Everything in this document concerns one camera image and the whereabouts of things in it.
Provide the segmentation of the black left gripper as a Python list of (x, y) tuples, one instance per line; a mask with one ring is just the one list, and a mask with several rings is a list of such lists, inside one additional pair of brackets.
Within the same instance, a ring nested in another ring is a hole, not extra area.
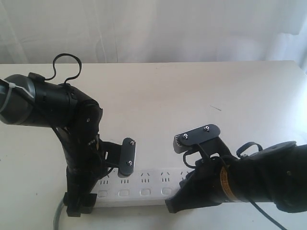
[(103, 141), (97, 131), (64, 131), (63, 151), (67, 162), (67, 192), (63, 203), (67, 211), (93, 208), (97, 193), (90, 193), (109, 168), (119, 168), (124, 144)]

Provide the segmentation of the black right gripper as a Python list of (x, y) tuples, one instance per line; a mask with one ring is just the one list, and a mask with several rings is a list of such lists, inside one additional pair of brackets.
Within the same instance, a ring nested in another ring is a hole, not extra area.
[(220, 160), (213, 160), (212, 163), (212, 165), (202, 163), (185, 176), (179, 183), (180, 189), (176, 194), (165, 200), (169, 213), (214, 207), (230, 202), (220, 181), (223, 165)]

